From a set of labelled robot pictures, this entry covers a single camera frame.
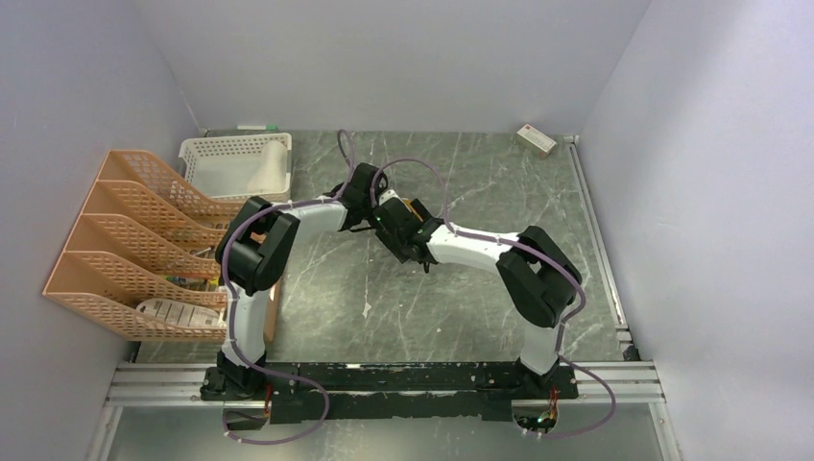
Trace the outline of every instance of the white mesh basket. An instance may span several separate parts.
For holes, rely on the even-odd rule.
[[[270,141],[282,143],[287,150],[285,182],[279,190],[247,193],[249,181],[261,164],[263,147]],[[288,133],[187,139],[180,145],[179,157],[186,162],[183,177],[212,199],[243,201],[259,195],[270,202],[284,202],[291,196],[291,135]]]

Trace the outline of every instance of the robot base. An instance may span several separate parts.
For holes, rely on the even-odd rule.
[[[545,376],[530,374],[519,362],[270,362],[266,368],[319,382],[330,394],[329,420],[480,416],[484,421],[513,421],[512,400],[548,400],[551,389],[562,400],[579,397],[574,371],[559,364]],[[265,385],[246,395],[219,376],[218,368],[207,370],[202,400],[265,399]],[[323,396],[293,382],[275,377],[266,381],[274,390],[270,424],[322,415]]]

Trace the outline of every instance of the white wall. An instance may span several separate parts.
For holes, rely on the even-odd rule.
[[[84,459],[125,342],[40,292],[106,151],[195,132],[131,2],[0,1],[0,458]]]
[[[687,460],[814,459],[814,3],[654,0],[580,151]]]
[[[201,125],[577,133],[650,0],[136,0]]]

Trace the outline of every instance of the cable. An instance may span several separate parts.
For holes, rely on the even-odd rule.
[[[350,158],[347,157],[347,155],[345,153],[345,149],[343,148],[343,145],[342,145],[342,136],[343,135],[346,137],[346,139],[350,139],[349,146],[348,146],[349,150],[350,150]],[[320,428],[320,426],[324,423],[325,418],[327,418],[327,416],[328,416],[328,410],[330,408],[330,398],[328,396],[327,391],[325,391],[325,389],[320,385],[320,383],[318,383],[317,381],[314,381],[313,379],[309,379],[309,378],[307,378],[305,376],[290,375],[288,373],[282,373],[282,372],[278,372],[278,371],[275,371],[275,370],[269,370],[267,368],[258,366],[256,364],[252,363],[246,357],[246,355],[243,354],[243,351],[241,351],[240,347],[237,344],[237,339],[235,338],[235,334],[234,334],[234,317],[235,317],[235,314],[236,314],[236,311],[237,311],[238,294],[237,294],[237,290],[235,290],[235,288],[234,288],[234,284],[229,279],[228,269],[227,268],[228,268],[229,253],[231,253],[231,247],[232,247],[232,245],[234,245],[234,242],[237,239],[237,236],[242,234],[244,231],[246,231],[246,229],[248,229],[249,226],[251,226],[251,224],[253,224],[258,219],[260,219],[263,216],[266,216],[266,215],[268,215],[268,214],[270,214],[270,213],[272,213],[272,212],[274,212],[276,210],[279,210],[279,209],[294,209],[294,208],[299,208],[299,207],[303,207],[303,206],[322,205],[323,203],[327,204],[327,203],[336,202],[336,201],[339,200],[340,197],[342,197],[342,195],[345,193],[345,189],[347,189],[347,185],[350,183],[350,178],[353,176],[353,169],[355,167],[355,162],[356,162],[356,150],[355,150],[355,146],[353,145],[353,141],[352,141],[350,135],[345,130],[339,130],[337,132],[336,136],[337,136],[337,142],[339,143],[340,152],[342,153],[343,158],[345,158],[347,166],[348,166],[348,173],[347,173],[347,178],[345,179],[345,182],[343,182],[342,186],[339,188],[339,190],[337,191],[335,196],[333,196],[330,199],[325,199],[325,200],[320,200],[320,199],[305,200],[305,201],[289,203],[289,204],[274,205],[274,206],[270,206],[270,207],[268,207],[266,209],[263,209],[262,211],[260,211],[258,213],[255,213],[249,219],[247,219],[246,221],[241,223],[240,226],[238,226],[237,229],[235,229],[235,231],[229,237],[229,239],[227,240],[226,245],[224,246],[224,254],[223,254],[223,257],[221,259],[221,274],[222,274],[222,276],[224,278],[224,285],[226,286],[227,290],[229,291],[229,293],[231,294],[231,297],[232,297],[232,302],[231,302],[231,306],[229,307],[229,313],[228,313],[228,322],[227,322],[227,324],[228,324],[228,332],[227,333],[228,333],[228,339],[232,343],[232,348],[234,349],[234,353],[237,355],[237,357],[247,367],[249,367],[249,368],[251,368],[253,370],[256,370],[256,371],[258,371],[260,373],[263,373],[263,374],[268,375],[268,376],[277,376],[277,377],[282,377],[282,378],[285,378],[285,379],[293,379],[293,380],[308,384],[309,386],[311,386],[311,387],[317,389],[318,391],[320,391],[320,393],[323,395],[323,398],[324,398],[324,401],[325,401],[325,408],[323,410],[323,413],[320,416],[320,418],[313,425],[311,425],[310,427],[305,429],[303,432],[300,432],[299,434],[295,434],[295,435],[292,435],[290,437],[286,437],[286,438],[283,438],[283,439],[277,439],[277,440],[253,440],[253,439],[245,439],[243,437],[239,437],[238,435],[234,434],[232,431],[230,431],[228,429],[227,413],[224,413],[224,417],[222,419],[222,423],[223,423],[223,427],[224,427],[224,435],[227,436],[228,438],[234,440],[234,441],[237,441],[238,443],[250,444],[250,445],[281,445],[281,444],[285,444],[285,443],[288,443],[288,442],[294,442],[295,440],[301,439],[302,437],[305,437],[306,435],[308,435],[308,434],[314,432],[315,430],[317,430],[318,428]]]
[[[450,232],[452,232],[455,235],[460,235],[462,237],[471,238],[471,239],[474,239],[474,240],[480,240],[480,241],[485,241],[485,242],[490,242],[490,243],[495,241],[494,237],[492,237],[492,236],[483,235],[483,234],[475,233],[475,232],[469,232],[467,230],[457,230],[452,226],[452,222],[449,220],[449,192],[448,192],[448,189],[447,189],[446,182],[443,180],[443,177],[441,176],[441,173],[439,173],[439,171],[433,165],[431,165],[430,163],[428,163],[428,162],[426,162],[426,161],[424,161],[424,160],[422,160],[420,158],[397,158],[395,160],[392,160],[392,161],[389,161],[389,162],[385,163],[381,168],[378,169],[378,171],[376,171],[376,174],[373,175],[373,184],[376,184],[376,181],[382,175],[385,168],[388,168],[389,166],[394,165],[396,163],[402,163],[402,162],[419,163],[419,164],[427,167],[430,171],[432,171],[433,174],[435,175],[435,177],[438,179],[438,182],[441,184],[441,188],[443,190],[443,205],[441,207],[442,219],[443,219],[444,225],[446,226],[447,229],[449,229]],[[372,202],[373,205],[376,205],[374,187],[371,187],[371,202]],[[583,372],[586,375],[591,376],[594,379],[596,379],[596,381],[599,382],[600,384],[602,384],[602,387],[604,387],[608,391],[608,395],[610,396],[610,409],[608,410],[608,414],[606,414],[598,422],[596,422],[596,423],[594,423],[592,425],[587,425],[587,426],[582,427],[580,429],[575,429],[575,430],[571,430],[571,431],[568,431],[568,432],[555,433],[555,434],[539,434],[538,433],[538,436],[541,436],[542,438],[547,438],[547,439],[564,439],[564,438],[584,434],[584,433],[589,432],[589,431],[591,431],[591,430],[593,430],[593,429],[595,429],[595,428],[597,428],[597,427],[599,427],[601,425],[604,425],[605,423],[610,421],[611,418],[613,417],[613,415],[616,413],[616,395],[613,393],[613,390],[601,377],[597,376],[594,372],[591,372],[591,371],[589,371],[589,370],[587,370],[587,369],[585,369],[583,367],[580,367],[579,365],[577,365],[574,362],[568,360],[567,358],[565,358],[565,356],[560,354],[560,351],[563,348],[563,339],[564,339],[564,335],[565,335],[565,324],[571,318],[573,318],[575,315],[579,314],[586,306],[587,297],[586,297],[585,290],[583,289],[582,285],[580,285],[580,283],[574,278],[574,276],[571,275],[570,272],[565,270],[564,267],[562,267],[559,263],[557,263],[555,260],[553,260],[548,255],[544,255],[543,253],[535,250],[532,247],[529,247],[528,245],[524,245],[524,244],[522,244],[520,242],[516,242],[516,241],[513,241],[513,240],[508,240],[506,238],[498,238],[497,242],[498,242],[498,244],[510,245],[512,247],[518,248],[518,249],[522,250],[523,252],[526,252],[529,255],[532,255],[532,256],[536,257],[540,261],[545,262],[549,266],[553,267],[554,270],[559,272],[560,275],[565,277],[565,279],[568,280],[568,282],[574,287],[577,294],[579,295],[580,301],[577,304],[577,307],[572,309],[567,314],[563,315],[563,317],[560,319],[560,327],[557,329],[557,339],[556,339],[556,341],[554,343],[554,352],[557,354],[557,356],[560,358],[560,360],[567,363],[568,365],[570,365],[575,370]]]

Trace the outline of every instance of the gray marble surface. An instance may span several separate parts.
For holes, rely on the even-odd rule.
[[[333,132],[292,132],[292,198],[341,182],[346,167]],[[574,360],[621,360],[585,204],[560,143],[540,158],[508,133],[356,133],[356,155],[375,165],[400,158],[433,163],[449,181],[451,218],[484,231],[544,228],[583,275],[587,307],[568,327]],[[391,186],[432,212],[442,191],[429,170],[395,165]],[[399,264],[371,232],[323,234],[292,251],[270,360],[515,360],[523,329],[500,278],[458,265]],[[140,362],[209,362],[211,343],[144,343]]]

